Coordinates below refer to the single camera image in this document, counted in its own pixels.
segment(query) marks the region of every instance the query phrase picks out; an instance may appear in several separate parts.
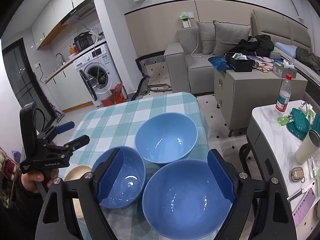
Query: ceiling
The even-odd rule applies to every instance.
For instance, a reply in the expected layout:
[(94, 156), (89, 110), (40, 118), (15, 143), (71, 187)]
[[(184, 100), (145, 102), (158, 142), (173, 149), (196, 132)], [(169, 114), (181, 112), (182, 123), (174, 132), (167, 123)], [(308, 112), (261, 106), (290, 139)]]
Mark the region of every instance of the ceiling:
[(13, 15), (4, 31), (2, 39), (7, 40), (13, 35), (30, 28), (49, 1), (50, 0), (24, 0)]

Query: marble side table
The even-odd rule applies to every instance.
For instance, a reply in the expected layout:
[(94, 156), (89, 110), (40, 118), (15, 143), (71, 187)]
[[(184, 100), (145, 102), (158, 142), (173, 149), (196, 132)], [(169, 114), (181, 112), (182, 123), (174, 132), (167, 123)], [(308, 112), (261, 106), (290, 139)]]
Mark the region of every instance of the marble side table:
[[(299, 108), (302, 100), (289, 102), (284, 115), (291, 113), (292, 108)], [(298, 193), (301, 188), (313, 187), (317, 194), (315, 179), (309, 174), (308, 162), (303, 165), (298, 164), (294, 153), (302, 143), (286, 126), (280, 126), (277, 121), (277, 112), (275, 105), (261, 106), (252, 110), (252, 117), (247, 130), (248, 144), (241, 147), (239, 157), (244, 171), (250, 174), (246, 158), (250, 151), (257, 162), (261, 177), (263, 180), (269, 180), (276, 177), (282, 185), (287, 197), (292, 197)], [(305, 182), (293, 182), (291, 179), (291, 170), (294, 167), (302, 167), (305, 175)], [(290, 204), (294, 210), (302, 200), (304, 194), (293, 199)], [(252, 203), (254, 212), (257, 210), (257, 202)]]

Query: range hood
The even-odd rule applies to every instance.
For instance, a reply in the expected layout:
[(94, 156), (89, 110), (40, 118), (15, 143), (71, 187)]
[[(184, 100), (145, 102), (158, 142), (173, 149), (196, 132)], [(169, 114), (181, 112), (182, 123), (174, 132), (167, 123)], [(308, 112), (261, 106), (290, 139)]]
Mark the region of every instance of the range hood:
[(96, 9), (94, 5), (93, 0), (84, 0), (82, 3), (80, 3), (76, 8), (74, 8), (72, 11), (70, 11), (61, 21), (61, 25), (68, 25), (71, 23), (75, 23), (76, 20), (81, 20), (88, 14), (90, 14), (92, 11)]

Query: kitchen faucet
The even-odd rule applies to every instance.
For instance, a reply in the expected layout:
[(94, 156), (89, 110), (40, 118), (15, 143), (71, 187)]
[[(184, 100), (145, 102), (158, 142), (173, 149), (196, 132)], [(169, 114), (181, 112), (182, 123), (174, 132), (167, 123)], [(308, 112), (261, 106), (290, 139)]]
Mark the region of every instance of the kitchen faucet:
[(56, 58), (57, 58), (58, 55), (61, 56), (61, 59), (62, 59), (61, 64), (64, 65), (66, 63), (66, 61), (64, 60), (64, 57), (62, 56), (61, 53), (57, 53)]

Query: blue bowl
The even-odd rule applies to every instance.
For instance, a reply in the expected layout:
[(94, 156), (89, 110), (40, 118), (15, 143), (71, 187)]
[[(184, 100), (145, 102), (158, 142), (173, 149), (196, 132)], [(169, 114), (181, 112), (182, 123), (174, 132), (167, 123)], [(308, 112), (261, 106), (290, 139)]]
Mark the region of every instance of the blue bowl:
[(179, 160), (159, 169), (142, 197), (143, 213), (159, 234), (199, 239), (217, 230), (231, 208), (206, 162)]
[[(124, 152), (124, 164), (114, 183), (109, 197), (100, 205), (108, 209), (123, 208), (133, 203), (143, 190), (146, 181), (146, 167), (141, 156), (135, 149), (127, 146), (119, 146)], [(94, 171), (99, 163), (108, 159), (115, 148), (107, 150), (94, 163), (91, 171)]]
[(187, 158), (197, 139), (198, 129), (191, 118), (166, 113), (146, 121), (138, 130), (134, 143), (145, 160), (166, 164)]

